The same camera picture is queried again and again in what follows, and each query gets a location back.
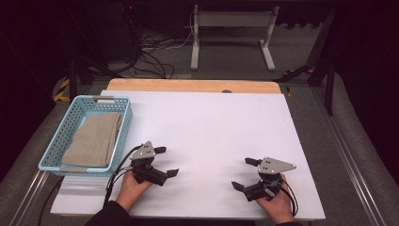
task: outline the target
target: metal frame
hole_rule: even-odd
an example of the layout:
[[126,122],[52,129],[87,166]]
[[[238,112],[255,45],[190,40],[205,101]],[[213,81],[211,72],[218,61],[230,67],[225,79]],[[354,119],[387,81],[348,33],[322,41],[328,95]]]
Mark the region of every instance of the metal frame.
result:
[[267,27],[267,34],[264,40],[260,40],[264,60],[269,71],[274,71],[276,66],[273,62],[268,45],[272,36],[273,28],[277,20],[279,7],[273,11],[201,11],[199,6],[194,7],[194,43],[191,55],[191,70],[197,70],[200,57],[200,26],[257,26]]

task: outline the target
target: blue plastic basket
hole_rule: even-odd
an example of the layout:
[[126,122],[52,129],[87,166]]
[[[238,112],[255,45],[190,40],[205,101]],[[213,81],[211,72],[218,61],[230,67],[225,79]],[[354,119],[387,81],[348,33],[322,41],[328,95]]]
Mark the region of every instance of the blue plastic basket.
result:
[[[107,168],[84,168],[61,164],[72,137],[89,115],[118,112],[123,115],[111,160]],[[124,142],[129,131],[133,112],[128,97],[77,96],[59,124],[53,139],[39,162],[40,170],[61,176],[111,176],[120,163]]]

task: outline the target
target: folded towel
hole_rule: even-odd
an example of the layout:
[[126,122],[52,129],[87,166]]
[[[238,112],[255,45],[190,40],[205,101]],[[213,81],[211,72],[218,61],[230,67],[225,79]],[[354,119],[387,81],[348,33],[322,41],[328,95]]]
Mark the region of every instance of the folded towel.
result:
[[106,168],[111,161],[122,115],[110,112],[87,116],[72,138],[61,163],[80,167]]

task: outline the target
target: white table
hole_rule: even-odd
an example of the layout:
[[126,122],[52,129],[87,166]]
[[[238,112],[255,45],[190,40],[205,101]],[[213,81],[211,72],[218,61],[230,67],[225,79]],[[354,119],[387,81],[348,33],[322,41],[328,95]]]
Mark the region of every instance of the white table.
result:
[[[129,96],[133,119],[124,154],[148,140],[166,146],[153,165],[180,169],[152,186],[132,209],[138,218],[265,219],[256,202],[232,188],[260,179],[244,158],[265,156],[296,164],[287,171],[299,205],[297,220],[325,218],[311,172],[282,94],[105,90]],[[66,177],[51,212],[93,215],[103,206],[107,178]],[[117,181],[110,200],[120,189]]]

